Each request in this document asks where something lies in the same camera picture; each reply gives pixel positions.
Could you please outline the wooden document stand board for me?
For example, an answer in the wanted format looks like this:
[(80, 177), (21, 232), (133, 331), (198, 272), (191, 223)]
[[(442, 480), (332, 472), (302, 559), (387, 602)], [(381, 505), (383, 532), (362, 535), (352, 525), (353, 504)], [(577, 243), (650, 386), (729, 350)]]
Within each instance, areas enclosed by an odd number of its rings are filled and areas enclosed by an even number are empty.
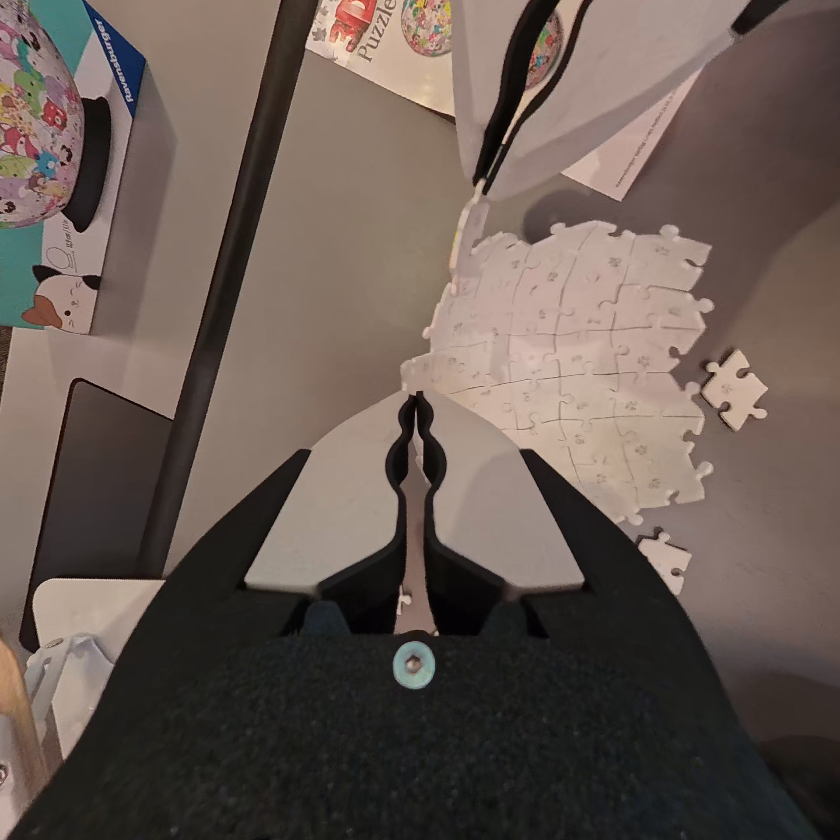
[(31, 802), (43, 789), (49, 774), (18, 657), (1, 640), (1, 713), (11, 723), (13, 743), (22, 766), (22, 778)]

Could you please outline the scattered pile of puzzle pieces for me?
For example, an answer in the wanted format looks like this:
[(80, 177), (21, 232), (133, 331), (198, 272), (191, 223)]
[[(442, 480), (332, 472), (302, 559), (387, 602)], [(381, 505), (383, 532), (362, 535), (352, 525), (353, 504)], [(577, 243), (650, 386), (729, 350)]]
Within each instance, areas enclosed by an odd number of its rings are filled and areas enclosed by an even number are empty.
[[(427, 599), (426, 572), (422, 556), (422, 539), (415, 535), (409, 539), (406, 571), (397, 596), (396, 618), (406, 620), (418, 616), (423, 609), (431, 608)], [(679, 596), (686, 582), (691, 554), (673, 545), (670, 536), (658, 531), (652, 537), (637, 539), (637, 547), (659, 577), (675, 596)]]

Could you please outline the white curved jigsaw piece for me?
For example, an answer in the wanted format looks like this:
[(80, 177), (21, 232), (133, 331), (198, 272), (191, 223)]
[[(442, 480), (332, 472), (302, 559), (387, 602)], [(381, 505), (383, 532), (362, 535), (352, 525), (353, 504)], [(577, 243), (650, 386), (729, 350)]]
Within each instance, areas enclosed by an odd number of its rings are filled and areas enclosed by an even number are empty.
[(733, 433), (740, 431), (750, 418), (758, 421), (768, 416), (758, 402), (769, 387), (752, 373), (743, 352), (731, 350), (723, 361), (707, 362), (704, 370), (708, 378), (700, 394)]
[(484, 233), (490, 211), (490, 201), (485, 193), (486, 182), (486, 178), (478, 180), (472, 197), (458, 218), (448, 262), (453, 287), (469, 272), (473, 249)]

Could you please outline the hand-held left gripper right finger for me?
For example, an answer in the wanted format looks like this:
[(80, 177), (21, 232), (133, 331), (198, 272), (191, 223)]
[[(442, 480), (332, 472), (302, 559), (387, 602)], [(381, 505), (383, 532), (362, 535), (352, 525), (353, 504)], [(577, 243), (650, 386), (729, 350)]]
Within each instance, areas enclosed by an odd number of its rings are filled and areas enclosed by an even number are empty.
[(417, 393), (430, 481), (428, 590), (448, 601), (576, 591), (583, 573), (521, 450), (494, 424), (438, 392)]

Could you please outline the printed cardboard puzzle box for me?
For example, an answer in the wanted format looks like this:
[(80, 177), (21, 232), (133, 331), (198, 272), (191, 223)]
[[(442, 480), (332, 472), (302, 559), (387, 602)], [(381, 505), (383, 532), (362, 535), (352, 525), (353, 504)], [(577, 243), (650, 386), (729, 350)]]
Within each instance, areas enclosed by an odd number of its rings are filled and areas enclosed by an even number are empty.
[(89, 334), (145, 57), (89, 2), (1, 2), (1, 324)]

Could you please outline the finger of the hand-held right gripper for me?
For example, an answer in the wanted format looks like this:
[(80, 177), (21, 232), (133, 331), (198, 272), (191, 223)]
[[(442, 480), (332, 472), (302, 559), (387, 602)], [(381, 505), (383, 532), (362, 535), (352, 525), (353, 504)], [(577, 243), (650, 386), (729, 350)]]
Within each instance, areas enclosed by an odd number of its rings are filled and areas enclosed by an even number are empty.
[(556, 3), (453, 2), (452, 77), (458, 149), (475, 185), (515, 118), (556, 68)]
[(596, 150), (727, 49), (739, 1), (583, 2), (551, 78), (513, 123), (486, 179), (521, 193)]

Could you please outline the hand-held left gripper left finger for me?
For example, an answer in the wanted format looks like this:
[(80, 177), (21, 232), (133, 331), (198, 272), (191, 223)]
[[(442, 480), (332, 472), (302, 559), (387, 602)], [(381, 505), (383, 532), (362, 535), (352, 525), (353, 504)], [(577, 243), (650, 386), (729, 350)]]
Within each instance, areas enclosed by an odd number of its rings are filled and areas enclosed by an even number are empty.
[(413, 434), (399, 391), (353, 415), (311, 447), (245, 575), (250, 590), (315, 595), (405, 531), (402, 483)]

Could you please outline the half-built colourful puzzle ball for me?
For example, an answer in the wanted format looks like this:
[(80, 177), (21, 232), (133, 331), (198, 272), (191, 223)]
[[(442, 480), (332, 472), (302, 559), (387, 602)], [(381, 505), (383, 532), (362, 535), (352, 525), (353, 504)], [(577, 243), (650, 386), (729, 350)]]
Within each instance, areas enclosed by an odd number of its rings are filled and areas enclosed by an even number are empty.
[(542, 457), (614, 522), (702, 501), (692, 451), (699, 386), (674, 377), (714, 304), (698, 298), (711, 246), (591, 220), (534, 243), (497, 233), (458, 258), (428, 351), (402, 388), (437, 391)]

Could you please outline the white printed instruction leaflet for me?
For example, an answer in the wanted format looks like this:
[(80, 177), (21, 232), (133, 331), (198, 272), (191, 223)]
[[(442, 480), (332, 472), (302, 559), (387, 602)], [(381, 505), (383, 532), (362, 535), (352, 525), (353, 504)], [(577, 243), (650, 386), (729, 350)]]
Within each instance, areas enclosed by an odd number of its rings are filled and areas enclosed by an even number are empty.
[[(307, 48), (420, 106), (455, 117), (449, 1), (320, 2)], [(622, 201), (699, 74), (563, 174)]]

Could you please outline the black rounded table panel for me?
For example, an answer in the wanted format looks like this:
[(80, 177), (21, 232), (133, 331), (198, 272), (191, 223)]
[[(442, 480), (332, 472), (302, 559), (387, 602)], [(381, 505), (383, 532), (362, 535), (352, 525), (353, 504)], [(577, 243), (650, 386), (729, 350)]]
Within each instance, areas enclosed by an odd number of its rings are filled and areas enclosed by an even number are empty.
[(172, 420), (87, 380), (70, 383), (19, 631), (52, 579), (141, 580), (138, 556)]

